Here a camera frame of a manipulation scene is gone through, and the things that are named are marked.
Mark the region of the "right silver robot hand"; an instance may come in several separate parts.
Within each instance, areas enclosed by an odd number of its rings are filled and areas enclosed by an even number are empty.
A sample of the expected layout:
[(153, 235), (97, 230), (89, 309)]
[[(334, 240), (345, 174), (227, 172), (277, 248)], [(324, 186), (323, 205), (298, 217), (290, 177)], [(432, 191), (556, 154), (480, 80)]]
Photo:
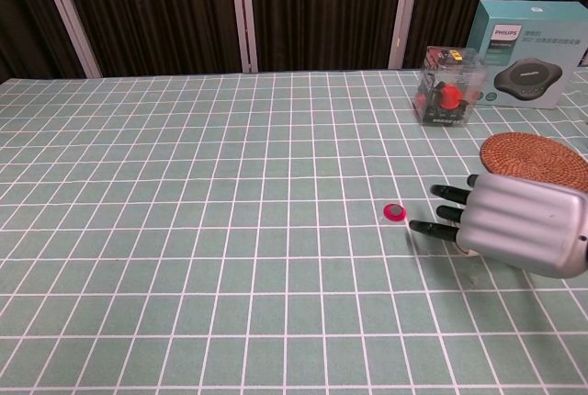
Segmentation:
[(409, 228), (543, 277), (587, 271), (585, 193), (490, 173), (470, 175), (467, 184), (469, 189), (430, 187), (433, 195), (463, 206), (436, 209), (451, 226), (411, 220)]

